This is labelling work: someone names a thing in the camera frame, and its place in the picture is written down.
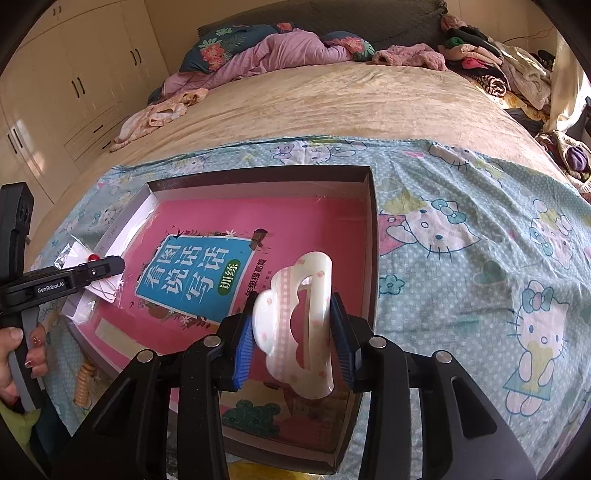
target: white hair clip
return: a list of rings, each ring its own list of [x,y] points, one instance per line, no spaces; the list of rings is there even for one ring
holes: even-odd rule
[[[267,370],[304,398],[323,398],[334,388],[330,363],[330,292],[332,260],[310,252],[291,267],[279,270],[271,288],[259,294],[252,311],[252,329],[267,355]],[[296,358],[298,343],[291,333],[291,315],[306,289],[304,309],[304,368]]]

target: pile of clothes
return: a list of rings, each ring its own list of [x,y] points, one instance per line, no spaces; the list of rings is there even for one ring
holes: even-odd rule
[[[219,87],[232,80],[305,65],[370,60],[374,48],[358,35],[332,32],[319,38],[288,22],[233,25],[205,35],[185,55],[178,72],[152,93],[149,103],[181,92]]]
[[[591,150],[558,130],[535,138],[581,196],[591,203]]]
[[[230,25],[205,35],[187,52],[179,71],[125,121],[111,151],[144,137],[187,112],[212,88],[279,69],[368,61],[374,48],[358,35],[337,31],[319,38],[288,22]]]
[[[454,15],[441,19],[447,33],[438,50],[447,67],[467,77],[533,137],[549,118],[554,56],[545,50],[530,54],[505,45]]]
[[[501,51],[493,45],[493,40],[453,15],[441,18],[441,29],[447,33],[447,41],[437,49],[445,57],[448,68],[474,79],[486,93],[504,96],[509,82],[501,70]]]

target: open box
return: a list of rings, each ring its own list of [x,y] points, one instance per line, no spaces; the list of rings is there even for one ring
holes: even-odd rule
[[[126,261],[115,302],[84,291],[68,298],[62,314],[85,354],[114,377],[144,348],[177,352],[214,333],[251,291],[269,288],[278,270],[322,251],[348,313],[373,325],[376,219],[369,167],[247,168],[150,182],[95,249]],[[301,345],[307,326],[300,317],[296,310],[291,330]],[[348,390],[331,348],[335,388],[319,400],[273,379],[255,349],[243,389],[220,396],[226,450],[280,468],[335,473],[361,397]],[[173,391],[173,411],[177,400]],[[256,425],[235,420],[252,416]]]

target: pillow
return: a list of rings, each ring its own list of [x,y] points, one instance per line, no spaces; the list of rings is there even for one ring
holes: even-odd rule
[[[180,72],[215,72],[234,55],[254,47],[273,33],[286,33],[294,26],[288,22],[274,25],[227,25],[202,36],[184,56]]]
[[[356,61],[370,61],[375,50],[371,43],[354,33],[345,31],[331,32],[320,39],[324,45],[345,47]]]

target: pink clothing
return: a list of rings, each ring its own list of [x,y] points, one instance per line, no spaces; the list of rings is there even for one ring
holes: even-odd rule
[[[200,102],[206,95],[205,88],[190,90],[140,110],[130,116],[121,126],[121,132],[113,140],[110,150],[112,152],[119,150],[134,140],[145,137],[161,126],[176,120],[187,113],[187,107]]]
[[[488,68],[486,63],[481,62],[478,59],[473,59],[472,57],[466,57],[462,60],[462,67],[466,70],[470,69],[485,69]]]
[[[390,65],[393,67],[426,67],[431,70],[445,72],[445,58],[442,54],[433,50],[426,43],[417,43],[412,47],[392,45],[387,50],[378,50],[372,62],[377,65]]]
[[[186,92],[188,90],[196,90],[203,87],[213,73],[203,72],[177,72],[168,77],[162,85],[162,92],[160,93],[160,100],[167,100],[174,95]]]
[[[305,65],[328,65],[353,60],[345,47],[325,47],[318,35],[296,28],[289,33],[276,33],[265,37],[254,47],[235,55],[214,73],[175,73],[164,82],[162,99],[197,88],[219,87],[232,80],[261,75],[280,69]]]

